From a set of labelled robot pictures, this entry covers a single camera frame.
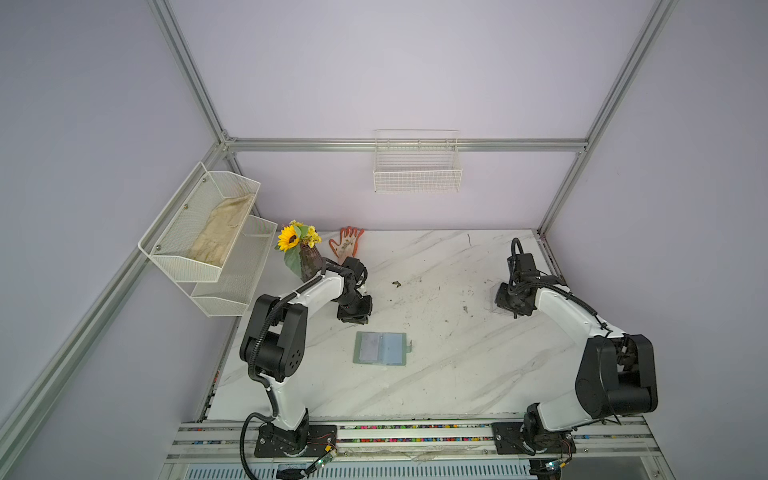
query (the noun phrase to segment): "orange glove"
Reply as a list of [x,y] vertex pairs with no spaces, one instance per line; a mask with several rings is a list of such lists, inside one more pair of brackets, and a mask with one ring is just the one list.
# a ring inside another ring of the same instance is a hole
[[339,264],[343,265],[344,260],[347,257],[356,257],[357,255],[357,240],[365,233],[362,228],[346,227],[339,230],[339,242],[333,238],[328,241],[328,244],[333,251],[333,254],[339,259]]

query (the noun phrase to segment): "wall-mounted basket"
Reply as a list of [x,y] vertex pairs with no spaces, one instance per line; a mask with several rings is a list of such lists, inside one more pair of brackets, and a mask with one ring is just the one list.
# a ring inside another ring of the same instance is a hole
[[[148,237],[156,225],[150,227],[139,241],[139,249],[206,315],[243,315],[256,291],[277,224],[249,214],[259,182],[228,171],[208,171],[202,164],[196,170],[199,168],[203,175],[184,205],[153,243]],[[226,230],[229,240],[214,242],[215,260],[192,258],[211,212],[227,199],[240,199],[238,214],[215,231]]]
[[379,194],[458,192],[457,130],[377,130],[373,188]]

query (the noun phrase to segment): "green leaf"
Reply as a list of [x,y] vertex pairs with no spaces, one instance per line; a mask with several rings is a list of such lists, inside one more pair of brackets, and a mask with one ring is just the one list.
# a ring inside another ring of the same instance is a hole
[[310,233],[310,227],[308,225],[303,225],[301,227],[294,225],[293,229],[297,231],[299,238],[304,238]]
[[301,257],[299,256],[299,250],[301,249],[298,246],[289,249],[286,252],[284,260],[286,266],[290,268],[290,271],[301,277]]

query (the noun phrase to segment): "light purple wall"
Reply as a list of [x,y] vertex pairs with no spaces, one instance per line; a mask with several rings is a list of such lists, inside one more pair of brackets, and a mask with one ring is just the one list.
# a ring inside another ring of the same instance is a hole
[[457,194],[377,194],[373,153],[239,153],[261,182],[259,211],[322,230],[533,228],[574,159],[569,152],[465,152]]
[[148,267],[10,479],[155,480],[232,322],[206,318]]
[[176,0],[230,134],[584,137],[653,0]]
[[[145,0],[3,2],[0,45],[4,422],[213,138]],[[152,267],[14,478],[155,478],[229,325]]]
[[654,344],[678,480],[764,472],[768,4],[678,4],[549,235],[575,292]]

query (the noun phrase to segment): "marble table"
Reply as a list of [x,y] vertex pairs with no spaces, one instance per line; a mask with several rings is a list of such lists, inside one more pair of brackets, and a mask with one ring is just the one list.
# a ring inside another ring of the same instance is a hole
[[[581,351],[540,312],[514,319],[493,304],[508,278],[512,238],[548,267],[530,230],[366,231],[357,257],[373,298],[368,325],[341,323],[335,303],[309,319],[304,360],[290,377],[314,420],[504,418],[573,388]],[[322,255],[332,257],[323,235]],[[272,250],[256,296],[300,285]],[[208,412],[241,421],[270,411],[238,349],[243,316]],[[404,332],[404,366],[353,363],[355,335]]]

